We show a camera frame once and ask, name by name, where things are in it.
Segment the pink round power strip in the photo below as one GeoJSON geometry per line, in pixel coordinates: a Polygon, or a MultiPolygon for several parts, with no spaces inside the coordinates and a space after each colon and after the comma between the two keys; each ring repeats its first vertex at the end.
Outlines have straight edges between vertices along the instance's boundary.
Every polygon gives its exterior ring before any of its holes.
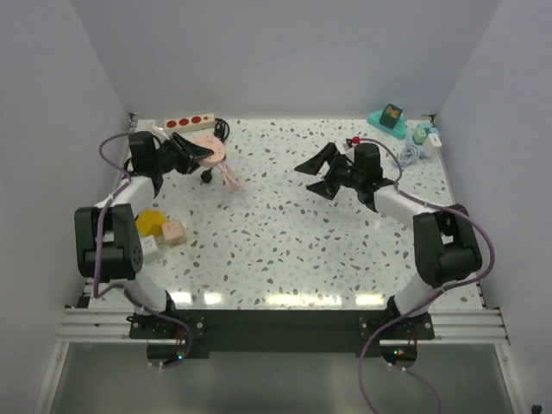
{"type": "Polygon", "coordinates": [[[209,149],[212,154],[199,162],[203,167],[216,167],[225,161],[226,147],[223,142],[212,134],[201,134],[194,137],[194,143],[209,149]]]}

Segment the white charger block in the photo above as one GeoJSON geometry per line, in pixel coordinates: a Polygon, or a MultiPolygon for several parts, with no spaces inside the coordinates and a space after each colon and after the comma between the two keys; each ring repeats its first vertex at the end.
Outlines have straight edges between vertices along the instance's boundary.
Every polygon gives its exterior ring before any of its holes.
{"type": "Polygon", "coordinates": [[[442,142],[440,137],[436,133],[430,133],[427,135],[425,141],[422,144],[423,154],[425,158],[432,158],[438,155],[441,151],[442,142]]]}

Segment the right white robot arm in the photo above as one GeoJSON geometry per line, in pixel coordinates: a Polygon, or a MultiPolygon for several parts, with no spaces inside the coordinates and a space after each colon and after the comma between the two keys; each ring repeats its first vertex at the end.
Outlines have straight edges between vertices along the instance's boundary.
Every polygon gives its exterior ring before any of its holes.
{"type": "Polygon", "coordinates": [[[308,191],[332,200],[341,188],[350,188],[368,209],[413,230],[416,272],[389,298],[384,318],[389,336],[405,338],[415,328],[414,317],[426,312],[438,295],[481,269],[474,222],[461,204],[439,206],[401,191],[397,179],[385,176],[380,148],[373,140],[356,143],[345,153],[329,143],[294,170],[315,176],[323,166],[328,171],[322,180],[307,185],[308,191]]]}

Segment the beige cube plug adapter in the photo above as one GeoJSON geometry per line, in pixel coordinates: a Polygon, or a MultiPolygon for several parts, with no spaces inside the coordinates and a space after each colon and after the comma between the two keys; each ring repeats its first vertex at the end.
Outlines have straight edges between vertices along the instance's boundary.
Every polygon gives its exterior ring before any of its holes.
{"type": "Polygon", "coordinates": [[[185,225],[180,220],[167,221],[161,225],[164,241],[169,246],[177,246],[187,241],[185,225]]]}

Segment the white cube plug adapter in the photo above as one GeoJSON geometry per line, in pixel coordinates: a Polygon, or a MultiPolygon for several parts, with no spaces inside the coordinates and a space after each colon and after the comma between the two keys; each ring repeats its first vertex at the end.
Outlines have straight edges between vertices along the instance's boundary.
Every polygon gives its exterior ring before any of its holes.
{"type": "Polygon", "coordinates": [[[160,260],[163,256],[160,246],[154,235],[148,235],[140,239],[143,263],[148,264],[160,260]]]}

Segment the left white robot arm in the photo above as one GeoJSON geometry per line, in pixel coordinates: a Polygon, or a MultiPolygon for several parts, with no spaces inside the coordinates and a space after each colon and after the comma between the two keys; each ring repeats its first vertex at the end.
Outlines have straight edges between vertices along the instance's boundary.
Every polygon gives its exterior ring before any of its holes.
{"type": "Polygon", "coordinates": [[[141,131],[112,135],[100,144],[100,157],[123,177],[103,201],[75,211],[74,229],[78,270],[83,277],[93,279],[92,296],[100,299],[108,292],[120,291],[141,314],[151,315],[147,326],[153,333],[169,338],[177,332],[179,318],[168,310],[168,292],[145,270],[135,219],[159,194],[164,174],[194,173],[215,152],[177,133],[160,145],[154,141],[152,133],[141,131]],[[118,138],[129,140],[131,172],[104,154],[106,144],[118,138]]]}

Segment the beige power strip red sockets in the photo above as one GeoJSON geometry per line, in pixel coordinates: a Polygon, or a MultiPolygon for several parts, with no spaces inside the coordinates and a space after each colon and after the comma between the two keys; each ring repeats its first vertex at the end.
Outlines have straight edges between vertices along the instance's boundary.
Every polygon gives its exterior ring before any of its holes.
{"type": "Polygon", "coordinates": [[[188,133],[204,129],[212,129],[216,126],[216,118],[213,113],[185,116],[165,120],[162,127],[170,132],[188,133]]]}

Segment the yellow cube socket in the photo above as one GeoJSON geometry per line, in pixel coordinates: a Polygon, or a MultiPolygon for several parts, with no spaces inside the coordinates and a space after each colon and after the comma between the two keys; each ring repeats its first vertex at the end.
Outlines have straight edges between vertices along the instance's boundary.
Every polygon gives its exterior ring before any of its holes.
{"type": "Polygon", "coordinates": [[[157,210],[144,210],[136,219],[135,225],[142,237],[161,237],[166,217],[157,210]]]}

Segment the green small charger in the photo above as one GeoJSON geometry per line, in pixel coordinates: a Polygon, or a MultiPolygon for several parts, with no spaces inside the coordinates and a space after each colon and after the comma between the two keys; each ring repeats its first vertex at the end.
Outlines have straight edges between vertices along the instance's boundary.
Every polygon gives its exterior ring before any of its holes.
{"type": "Polygon", "coordinates": [[[423,145],[423,143],[426,141],[430,129],[425,127],[418,126],[412,135],[412,140],[416,145],[423,145]]]}

